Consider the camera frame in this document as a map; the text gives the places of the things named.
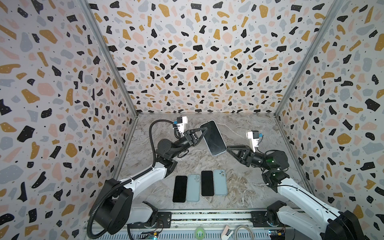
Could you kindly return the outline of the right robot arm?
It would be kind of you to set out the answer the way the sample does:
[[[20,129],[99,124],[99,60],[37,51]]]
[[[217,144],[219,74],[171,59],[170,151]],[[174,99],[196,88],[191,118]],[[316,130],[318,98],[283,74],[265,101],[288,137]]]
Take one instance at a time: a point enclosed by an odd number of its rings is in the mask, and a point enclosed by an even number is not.
[[[282,201],[268,206],[266,220],[270,226],[288,225],[312,240],[363,240],[362,227],[355,214],[341,212],[321,201],[297,184],[286,172],[290,165],[285,152],[272,150],[264,154],[249,146],[228,146],[228,153],[246,167],[263,170],[264,183],[289,199],[300,212]]]

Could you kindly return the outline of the purple phone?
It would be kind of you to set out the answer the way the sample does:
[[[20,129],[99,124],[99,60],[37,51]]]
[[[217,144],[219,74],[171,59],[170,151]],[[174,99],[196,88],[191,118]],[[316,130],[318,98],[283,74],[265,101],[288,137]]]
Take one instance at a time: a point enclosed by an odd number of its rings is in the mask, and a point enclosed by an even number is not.
[[[201,172],[201,194],[204,197],[211,197],[214,195],[214,177],[212,171]]]

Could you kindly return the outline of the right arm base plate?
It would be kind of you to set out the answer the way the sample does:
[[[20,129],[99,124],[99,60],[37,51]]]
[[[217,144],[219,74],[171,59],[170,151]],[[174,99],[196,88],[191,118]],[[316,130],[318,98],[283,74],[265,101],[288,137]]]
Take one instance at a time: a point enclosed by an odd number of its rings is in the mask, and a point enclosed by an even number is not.
[[[276,228],[280,225],[278,217],[272,211],[251,211],[251,222],[253,227]]]

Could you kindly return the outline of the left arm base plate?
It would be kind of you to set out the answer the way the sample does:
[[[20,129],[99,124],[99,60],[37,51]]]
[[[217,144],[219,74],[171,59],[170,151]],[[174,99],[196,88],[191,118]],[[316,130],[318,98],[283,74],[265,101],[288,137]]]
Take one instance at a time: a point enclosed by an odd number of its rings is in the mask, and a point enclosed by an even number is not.
[[[153,212],[145,226],[148,228],[169,229],[171,227],[171,220],[172,212]]]

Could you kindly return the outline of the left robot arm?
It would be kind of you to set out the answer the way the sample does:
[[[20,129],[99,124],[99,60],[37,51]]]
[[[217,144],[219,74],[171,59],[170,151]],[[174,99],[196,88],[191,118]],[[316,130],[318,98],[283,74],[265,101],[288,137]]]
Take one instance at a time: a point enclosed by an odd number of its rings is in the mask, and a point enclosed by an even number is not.
[[[126,224],[153,226],[158,209],[147,202],[134,205],[133,200],[154,183],[168,177],[178,164],[174,158],[198,145],[207,132],[207,128],[198,128],[187,130],[175,142],[162,139],[155,150],[152,166],[123,180],[112,178],[105,181],[89,213],[87,236],[97,239],[106,233],[113,235]]]

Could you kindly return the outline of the mint phone case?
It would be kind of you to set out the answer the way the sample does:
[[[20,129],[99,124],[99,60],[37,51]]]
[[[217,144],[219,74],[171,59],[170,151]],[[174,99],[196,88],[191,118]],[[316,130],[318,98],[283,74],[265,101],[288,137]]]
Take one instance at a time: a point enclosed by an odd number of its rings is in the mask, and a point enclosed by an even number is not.
[[[201,177],[200,175],[189,175],[187,180],[187,202],[198,202],[200,200]]]

